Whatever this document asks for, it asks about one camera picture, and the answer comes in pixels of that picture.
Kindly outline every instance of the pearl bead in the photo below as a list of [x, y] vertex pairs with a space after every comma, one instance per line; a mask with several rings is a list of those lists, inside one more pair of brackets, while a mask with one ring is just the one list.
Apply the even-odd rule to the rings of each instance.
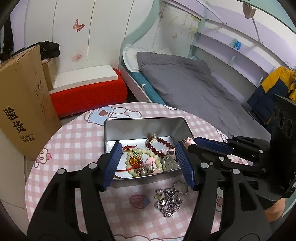
[[158, 188], [158, 189], [156, 190], [156, 193], [159, 194], [159, 195], [161, 195], [161, 194], [163, 194], [163, 190], [162, 190], [161, 188]]
[[147, 171], [146, 170], [142, 170], [141, 171], [141, 176], [143, 177], [143, 176], [147, 176], [148, 175], [148, 173], [147, 173]]

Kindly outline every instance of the round table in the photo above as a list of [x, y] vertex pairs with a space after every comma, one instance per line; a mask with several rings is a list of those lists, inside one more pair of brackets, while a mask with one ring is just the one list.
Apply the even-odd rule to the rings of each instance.
[[[64, 125], [48, 141], [36, 159], [25, 187], [25, 201], [29, 220], [46, 189], [59, 168], [68, 172], [81, 170], [87, 164], [96, 162], [104, 153], [104, 121], [110, 118], [157, 118], [183, 117], [194, 137], [216, 141], [228, 139], [221, 131], [203, 119], [161, 104], [125, 103], [88, 111]], [[231, 157], [235, 162], [247, 164], [245, 160]], [[170, 218], [162, 216], [154, 208], [155, 188], [172, 187], [183, 176], [156, 183], [113, 188], [100, 193], [102, 204], [116, 240], [182, 240], [189, 225], [197, 192], [192, 190], [181, 198], [184, 200], [179, 211]], [[212, 232], [219, 229], [222, 210], [222, 190], [218, 189], [216, 212]], [[142, 202], [135, 207], [133, 201]], [[75, 190], [75, 202], [80, 231], [87, 233], [83, 218], [80, 189]]]

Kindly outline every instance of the small cardboard box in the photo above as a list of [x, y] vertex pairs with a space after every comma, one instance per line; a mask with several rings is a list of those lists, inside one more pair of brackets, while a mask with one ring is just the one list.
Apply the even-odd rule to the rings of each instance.
[[55, 80], [57, 78], [57, 63], [56, 63], [56, 60], [54, 58], [52, 58], [50, 61], [43, 64], [42, 66], [43, 66], [44, 76], [45, 76], [45, 80], [46, 80], [48, 90], [49, 91], [53, 90]]
[[0, 66], [0, 128], [27, 159], [35, 160], [61, 122], [44, 77], [39, 46]]

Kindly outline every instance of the gray blanket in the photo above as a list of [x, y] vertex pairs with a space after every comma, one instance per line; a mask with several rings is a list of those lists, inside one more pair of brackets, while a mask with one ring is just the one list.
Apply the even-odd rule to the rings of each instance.
[[242, 108], [203, 61], [138, 52], [139, 70], [171, 107], [194, 114], [231, 138], [246, 136], [270, 141], [270, 134]]

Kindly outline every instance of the butterfly wall decal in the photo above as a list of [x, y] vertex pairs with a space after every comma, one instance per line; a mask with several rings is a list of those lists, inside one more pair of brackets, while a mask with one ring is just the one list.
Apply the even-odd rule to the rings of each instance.
[[85, 24], [79, 25], [78, 19], [76, 19], [75, 24], [73, 25], [73, 29], [76, 29], [76, 32], [79, 32], [84, 26]]

